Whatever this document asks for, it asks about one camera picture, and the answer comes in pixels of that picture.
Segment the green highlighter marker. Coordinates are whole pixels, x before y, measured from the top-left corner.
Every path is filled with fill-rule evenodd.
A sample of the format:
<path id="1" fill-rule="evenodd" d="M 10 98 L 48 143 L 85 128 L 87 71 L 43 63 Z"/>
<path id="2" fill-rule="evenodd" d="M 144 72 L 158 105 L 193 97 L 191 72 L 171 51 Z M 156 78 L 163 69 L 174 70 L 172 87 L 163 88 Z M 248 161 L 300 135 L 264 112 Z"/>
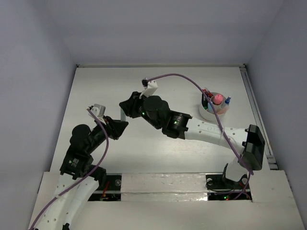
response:
<path id="1" fill-rule="evenodd" d="M 125 115 L 123 109 L 120 109 L 120 120 L 121 121 L 126 121 L 126 115 Z"/>

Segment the black green highlighter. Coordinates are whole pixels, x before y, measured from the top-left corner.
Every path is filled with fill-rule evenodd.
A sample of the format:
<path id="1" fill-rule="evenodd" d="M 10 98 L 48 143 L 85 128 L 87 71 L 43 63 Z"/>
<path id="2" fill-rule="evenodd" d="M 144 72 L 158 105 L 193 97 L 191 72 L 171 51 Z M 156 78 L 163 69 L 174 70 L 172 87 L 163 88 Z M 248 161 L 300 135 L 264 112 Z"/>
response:
<path id="1" fill-rule="evenodd" d="M 204 94 L 202 95 L 202 99 L 201 99 L 201 104 L 202 107 L 207 110 L 208 109 L 208 100 L 207 100 L 207 95 L 204 96 Z"/>

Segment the red gel pen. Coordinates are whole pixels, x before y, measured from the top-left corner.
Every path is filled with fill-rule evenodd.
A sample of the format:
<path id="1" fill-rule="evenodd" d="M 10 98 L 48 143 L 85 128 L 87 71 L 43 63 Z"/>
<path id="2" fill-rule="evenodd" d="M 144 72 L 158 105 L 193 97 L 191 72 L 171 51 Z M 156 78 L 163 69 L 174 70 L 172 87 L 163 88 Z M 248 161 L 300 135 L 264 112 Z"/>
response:
<path id="1" fill-rule="evenodd" d="M 207 95 L 208 98 L 212 98 L 213 97 L 213 94 L 207 88 L 204 88 L 202 90 Z"/>

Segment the blue highlighter marker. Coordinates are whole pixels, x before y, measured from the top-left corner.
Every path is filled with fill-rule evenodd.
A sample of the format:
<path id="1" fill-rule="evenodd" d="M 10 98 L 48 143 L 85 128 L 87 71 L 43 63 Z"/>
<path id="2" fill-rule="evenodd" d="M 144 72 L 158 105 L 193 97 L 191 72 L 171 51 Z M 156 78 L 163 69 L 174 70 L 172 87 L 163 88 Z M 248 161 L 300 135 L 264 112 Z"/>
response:
<path id="1" fill-rule="evenodd" d="M 211 104 L 208 102 L 208 112 L 213 114 L 214 111 L 213 111 L 213 107 L 211 106 Z"/>

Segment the orange highlighter marker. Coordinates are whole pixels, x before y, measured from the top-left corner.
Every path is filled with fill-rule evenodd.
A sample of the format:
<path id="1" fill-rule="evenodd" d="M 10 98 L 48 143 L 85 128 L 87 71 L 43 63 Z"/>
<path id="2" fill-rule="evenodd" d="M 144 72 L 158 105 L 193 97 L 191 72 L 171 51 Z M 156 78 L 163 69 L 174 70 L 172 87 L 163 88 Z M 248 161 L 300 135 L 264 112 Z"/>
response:
<path id="1" fill-rule="evenodd" d="M 223 108 L 218 112 L 218 114 L 219 114 L 219 115 L 225 114 L 225 113 L 227 112 L 228 109 L 229 109 L 229 106 L 225 106 L 225 107 L 223 107 Z"/>

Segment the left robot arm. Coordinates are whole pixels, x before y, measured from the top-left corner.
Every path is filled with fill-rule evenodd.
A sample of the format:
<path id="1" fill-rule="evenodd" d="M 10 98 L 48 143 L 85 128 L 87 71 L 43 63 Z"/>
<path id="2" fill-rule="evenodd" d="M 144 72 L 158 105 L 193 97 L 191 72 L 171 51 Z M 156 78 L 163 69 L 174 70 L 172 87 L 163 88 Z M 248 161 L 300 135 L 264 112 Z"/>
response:
<path id="1" fill-rule="evenodd" d="M 103 142 L 117 140 L 127 121 L 104 116 L 94 129 L 77 125 L 71 133 L 70 146 L 59 170 L 53 198 L 33 221 L 32 230 L 73 230 L 86 202 L 96 189 L 107 185 L 106 170 L 93 164 L 92 153 Z"/>

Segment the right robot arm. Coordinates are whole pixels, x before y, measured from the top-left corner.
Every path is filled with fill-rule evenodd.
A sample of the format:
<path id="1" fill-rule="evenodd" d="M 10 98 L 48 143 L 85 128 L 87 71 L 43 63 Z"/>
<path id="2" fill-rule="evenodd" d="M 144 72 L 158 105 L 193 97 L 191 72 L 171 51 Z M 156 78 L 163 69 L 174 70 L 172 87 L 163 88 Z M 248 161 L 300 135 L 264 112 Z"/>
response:
<path id="1" fill-rule="evenodd" d="M 265 140 L 256 125 L 249 125 L 246 129 L 220 128 L 189 114 L 171 110 L 159 96 L 146 97 L 139 92 L 133 92 L 119 106 L 127 117 L 142 117 L 170 138 L 204 141 L 235 151 L 235 158 L 225 166 L 221 175 L 224 187 L 231 188 L 246 173 L 253 174 L 262 169 Z"/>

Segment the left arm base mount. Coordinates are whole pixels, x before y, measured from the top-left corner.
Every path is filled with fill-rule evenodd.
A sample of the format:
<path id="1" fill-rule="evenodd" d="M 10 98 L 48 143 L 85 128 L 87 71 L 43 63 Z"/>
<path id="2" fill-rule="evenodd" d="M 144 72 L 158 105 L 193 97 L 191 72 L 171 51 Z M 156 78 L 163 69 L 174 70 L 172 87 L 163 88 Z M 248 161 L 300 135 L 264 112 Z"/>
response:
<path id="1" fill-rule="evenodd" d="M 90 196 L 88 201 L 121 201 L 121 174 L 108 174 L 106 183 Z"/>

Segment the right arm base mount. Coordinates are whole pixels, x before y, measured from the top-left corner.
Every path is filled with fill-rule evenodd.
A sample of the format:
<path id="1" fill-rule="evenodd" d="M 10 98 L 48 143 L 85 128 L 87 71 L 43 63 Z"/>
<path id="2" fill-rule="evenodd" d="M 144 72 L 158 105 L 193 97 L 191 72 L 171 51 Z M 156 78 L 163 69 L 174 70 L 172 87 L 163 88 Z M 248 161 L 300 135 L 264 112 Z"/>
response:
<path id="1" fill-rule="evenodd" d="M 249 173 L 244 174 L 238 182 L 225 177 L 226 167 L 222 174 L 207 174 L 206 188 L 209 201 L 252 200 L 249 187 Z"/>

